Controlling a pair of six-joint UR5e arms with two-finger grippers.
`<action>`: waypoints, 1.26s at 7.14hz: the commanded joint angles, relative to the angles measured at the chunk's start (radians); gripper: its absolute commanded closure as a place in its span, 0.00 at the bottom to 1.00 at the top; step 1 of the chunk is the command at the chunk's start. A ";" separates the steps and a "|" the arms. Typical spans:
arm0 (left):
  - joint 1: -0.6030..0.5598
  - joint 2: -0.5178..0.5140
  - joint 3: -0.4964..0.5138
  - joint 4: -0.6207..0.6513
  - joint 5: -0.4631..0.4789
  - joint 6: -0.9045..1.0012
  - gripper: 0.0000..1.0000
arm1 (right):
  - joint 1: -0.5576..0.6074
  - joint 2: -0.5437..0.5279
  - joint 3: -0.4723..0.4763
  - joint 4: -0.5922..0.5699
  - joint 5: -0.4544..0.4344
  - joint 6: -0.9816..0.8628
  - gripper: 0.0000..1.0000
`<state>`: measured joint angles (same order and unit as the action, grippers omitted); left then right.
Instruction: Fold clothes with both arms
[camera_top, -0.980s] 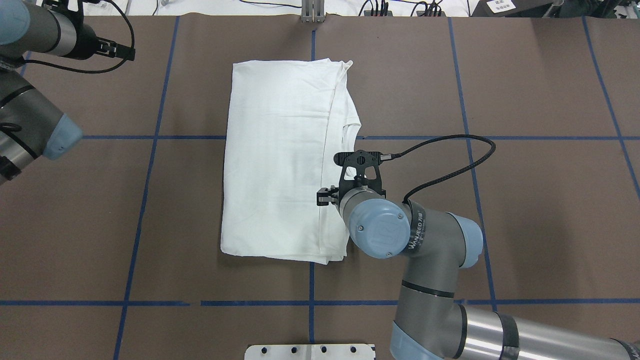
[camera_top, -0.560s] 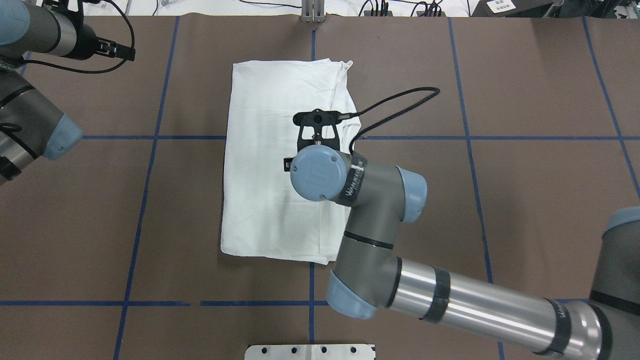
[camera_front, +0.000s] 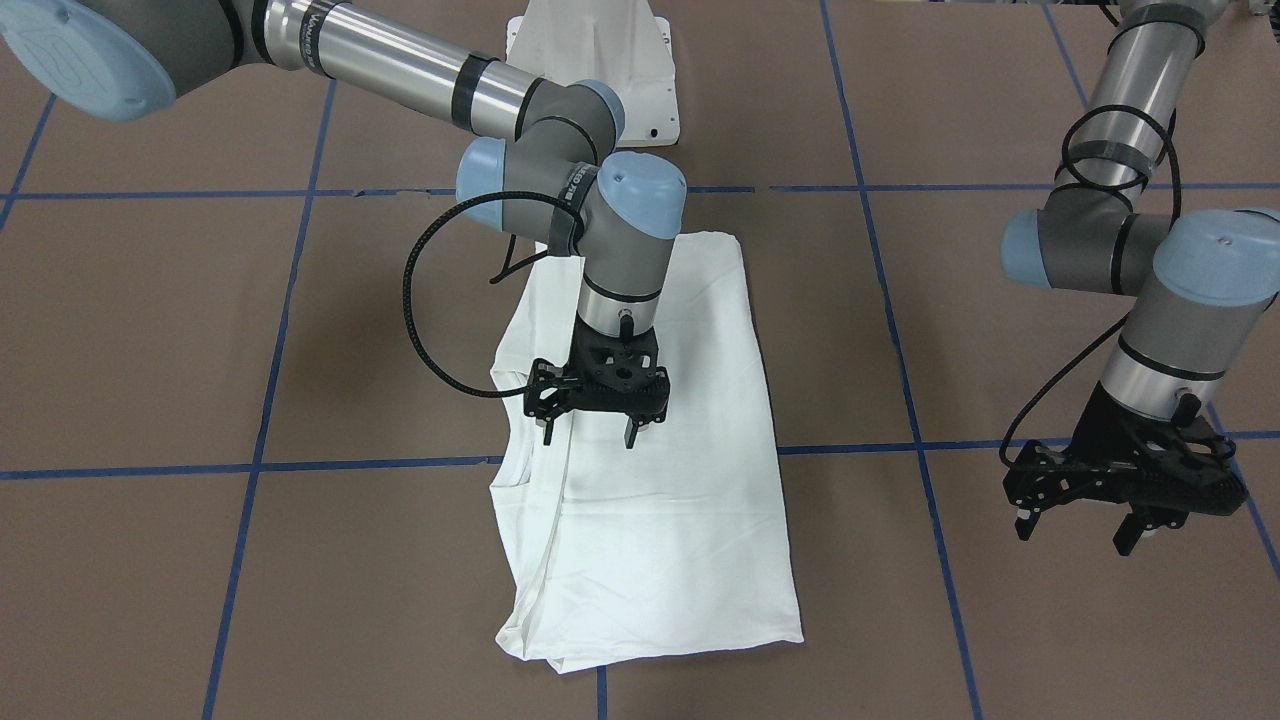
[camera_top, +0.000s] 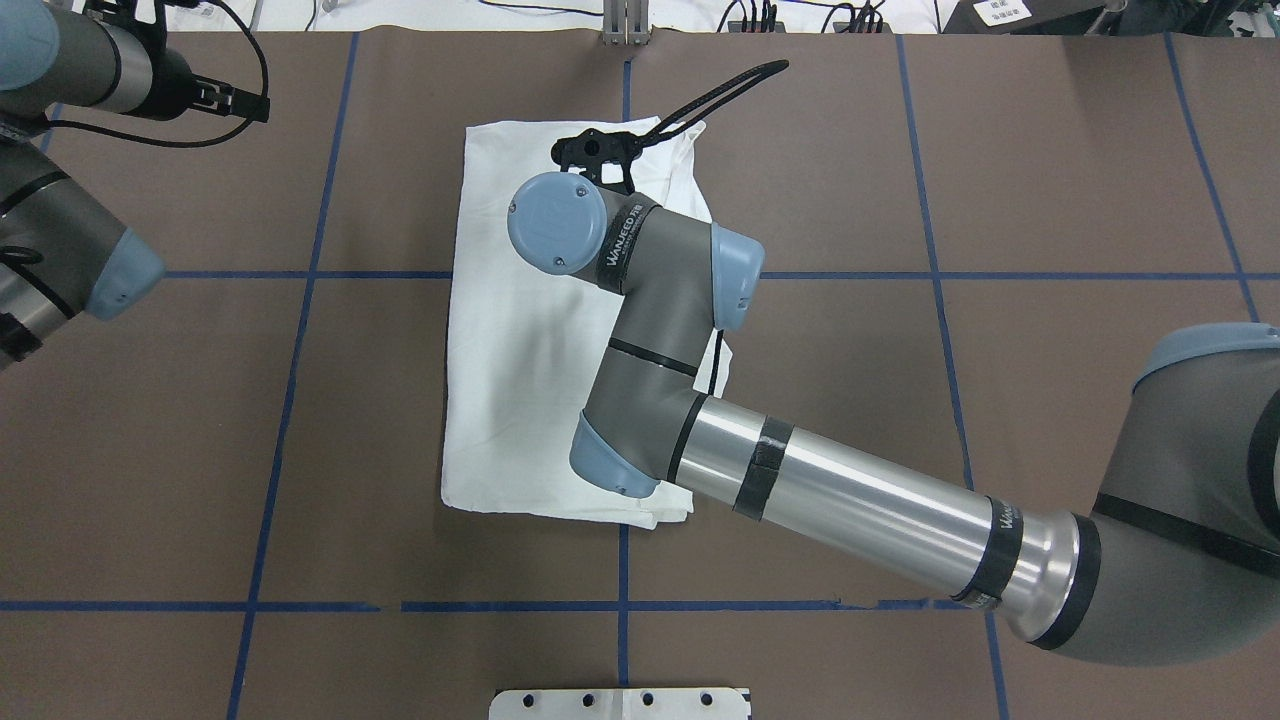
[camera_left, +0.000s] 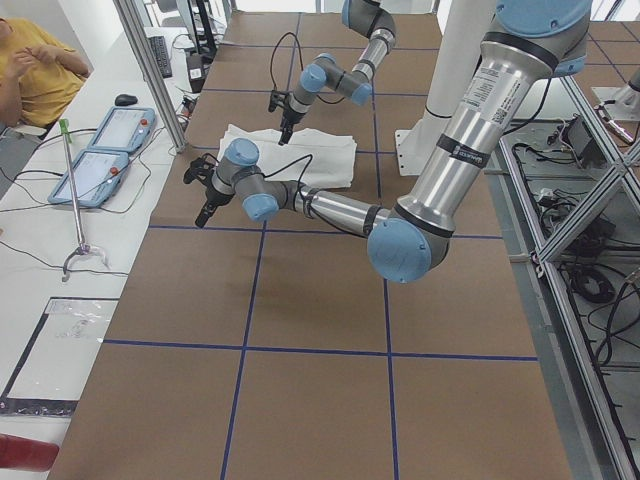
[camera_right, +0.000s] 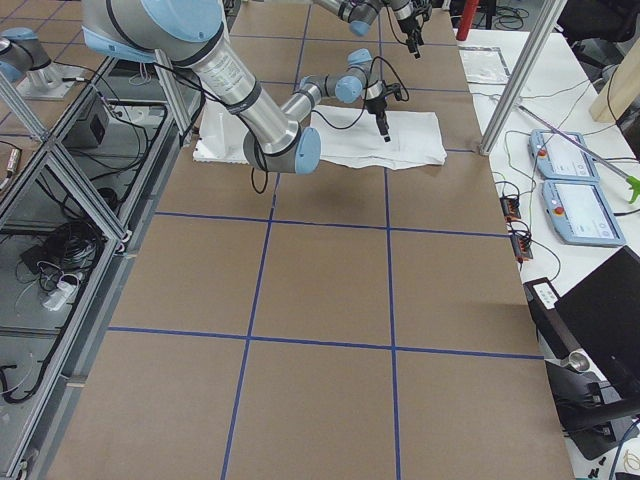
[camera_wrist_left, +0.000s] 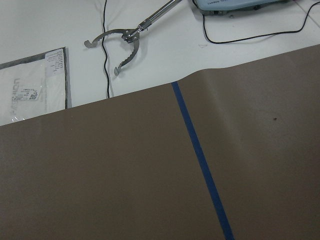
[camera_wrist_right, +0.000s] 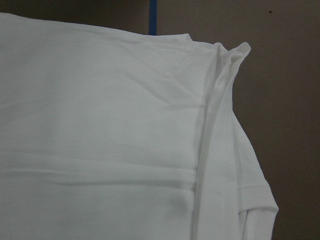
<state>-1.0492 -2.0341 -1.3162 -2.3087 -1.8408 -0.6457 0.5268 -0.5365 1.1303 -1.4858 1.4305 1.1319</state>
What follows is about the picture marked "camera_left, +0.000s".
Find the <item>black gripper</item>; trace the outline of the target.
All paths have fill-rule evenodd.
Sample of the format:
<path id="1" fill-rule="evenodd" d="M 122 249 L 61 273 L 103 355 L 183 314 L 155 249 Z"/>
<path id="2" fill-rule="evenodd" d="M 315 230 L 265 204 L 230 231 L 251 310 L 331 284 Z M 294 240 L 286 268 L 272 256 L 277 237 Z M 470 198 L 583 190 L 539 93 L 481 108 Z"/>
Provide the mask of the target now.
<path id="1" fill-rule="evenodd" d="M 196 217 L 195 225 L 198 228 L 204 228 L 216 210 L 229 204 L 233 197 L 234 190 L 229 185 L 208 185 L 206 189 L 207 202 Z"/>
<path id="2" fill-rule="evenodd" d="M 283 110 L 282 120 L 280 123 L 280 129 L 282 131 L 278 140 L 279 145 L 287 145 L 290 142 L 294 126 L 299 124 L 302 119 L 303 114 L 292 108 L 286 107 Z"/>

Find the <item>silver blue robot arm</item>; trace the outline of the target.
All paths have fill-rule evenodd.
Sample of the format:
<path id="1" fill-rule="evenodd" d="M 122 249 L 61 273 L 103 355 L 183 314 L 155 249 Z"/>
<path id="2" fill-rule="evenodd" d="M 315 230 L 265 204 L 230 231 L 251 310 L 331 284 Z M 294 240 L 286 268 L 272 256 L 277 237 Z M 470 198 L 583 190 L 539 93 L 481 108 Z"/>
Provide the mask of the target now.
<path id="1" fill-rule="evenodd" d="M 280 145 L 290 141 L 294 127 L 309 112 L 322 89 L 327 88 L 357 105 L 365 104 L 372 95 L 373 78 L 396 44 L 394 19 L 379 1 L 366 0 L 344 2 L 341 19 L 368 43 L 352 68 L 345 69 L 333 55 L 322 53 L 303 66 L 295 88 L 271 92 L 269 110 L 283 109 Z"/>
<path id="2" fill-rule="evenodd" d="M 256 222 L 291 210 L 364 238 L 385 279 L 423 277 L 445 259 L 455 213 L 531 87 L 583 68 L 590 15 L 587 1 L 454 2 L 424 116 L 404 139 L 420 174 L 391 209 L 267 175 L 257 145 L 238 138 L 185 172 L 206 189 L 196 224 L 233 199 Z"/>

